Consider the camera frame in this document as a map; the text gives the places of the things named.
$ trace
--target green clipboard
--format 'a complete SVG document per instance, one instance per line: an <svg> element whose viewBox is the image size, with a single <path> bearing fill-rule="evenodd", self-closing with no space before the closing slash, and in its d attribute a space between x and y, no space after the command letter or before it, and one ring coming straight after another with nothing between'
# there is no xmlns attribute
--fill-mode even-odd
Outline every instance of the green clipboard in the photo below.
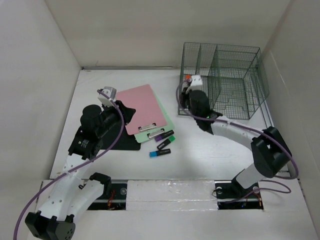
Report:
<svg viewBox="0 0 320 240"><path fill-rule="evenodd" d="M175 129L175 125L173 124L173 122L171 121L170 117L168 116L166 110L164 109L164 107L162 106L161 102L159 101L159 98L156 96L156 94L154 94L154 96L155 96L155 98L156 98L156 100L157 100L157 102L158 102L158 104L159 104L159 106L161 108L162 114L163 114L167 124L166 124L166 126L157 127L157 128L151 129L151 130L147 130L147 131L135 134L134 135L135 136L135 140L138 143L143 143L143 142L149 141L151 139L154 139L154 138L149 138L148 134L154 133L154 132L159 131L161 129L164 129L164 132L168 132L170 130Z"/></svg>

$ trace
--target purple highlighter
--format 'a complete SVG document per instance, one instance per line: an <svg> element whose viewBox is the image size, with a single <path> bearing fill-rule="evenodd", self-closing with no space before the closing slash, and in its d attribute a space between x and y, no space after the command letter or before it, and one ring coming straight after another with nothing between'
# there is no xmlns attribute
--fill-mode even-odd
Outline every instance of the purple highlighter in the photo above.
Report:
<svg viewBox="0 0 320 240"><path fill-rule="evenodd" d="M164 132L164 133L161 133L160 135L156 136L154 139L156 142L159 142L161 141L162 139L165 139L171 135L173 135L175 132L173 130L170 130L170 131L167 131L167 132Z"/></svg>

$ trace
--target pink clipboard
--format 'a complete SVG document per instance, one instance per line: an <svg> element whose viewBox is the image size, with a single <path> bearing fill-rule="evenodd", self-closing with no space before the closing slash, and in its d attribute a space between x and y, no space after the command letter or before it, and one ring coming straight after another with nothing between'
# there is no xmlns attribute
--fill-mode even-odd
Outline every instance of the pink clipboard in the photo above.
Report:
<svg viewBox="0 0 320 240"><path fill-rule="evenodd" d="M131 122L125 126L129 135L167 125L165 116L149 84L117 92L115 98L122 101L127 108L136 110Z"/></svg>

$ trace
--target screw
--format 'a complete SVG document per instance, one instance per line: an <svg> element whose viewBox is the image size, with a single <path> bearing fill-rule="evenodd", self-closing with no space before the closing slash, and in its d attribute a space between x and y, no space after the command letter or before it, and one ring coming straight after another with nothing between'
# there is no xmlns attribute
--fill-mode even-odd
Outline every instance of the screw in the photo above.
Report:
<svg viewBox="0 0 320 240"><path fill-rule="evenodd" d="M127 189L124 188L124 187L121 188L121 189L120 189L120 194L121 194L121 195L126 195L126 194L127 194Z"/></svg>
<svg viewBox="0 0 320 240"><path fill-rule="evenodd" d="M216 194L222 194L222 187L218 186L216 189Z"/></svg>

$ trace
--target clipboard clip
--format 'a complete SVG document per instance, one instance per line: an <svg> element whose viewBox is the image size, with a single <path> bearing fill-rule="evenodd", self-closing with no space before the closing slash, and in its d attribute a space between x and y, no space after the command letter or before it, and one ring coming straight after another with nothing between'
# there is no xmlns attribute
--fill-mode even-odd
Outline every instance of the clipboard clip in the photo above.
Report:
<svg viewBox="0 0 320 240"><path fill-rule="evenodd" d="M157 127L157 124L152 123L150 125L140 126L140 127L138 127L138 129L139 129L139 132L143 132L143 131L146 131L146 130L154 129L156 127Z"/></svg>
<svg viewBox="0 0 320 240"><path fill-rule="evenodd" d="M152 138L154 138L154 137L156 137L156 136L158 136L158 135L160 135L160 134L162 134L164 132L165 132L165 130L163 128L161 128L158 131L155 131L155 132L152 132L152 133L148 133L147 136L148 136L149 139L152 139Z"/></svg>

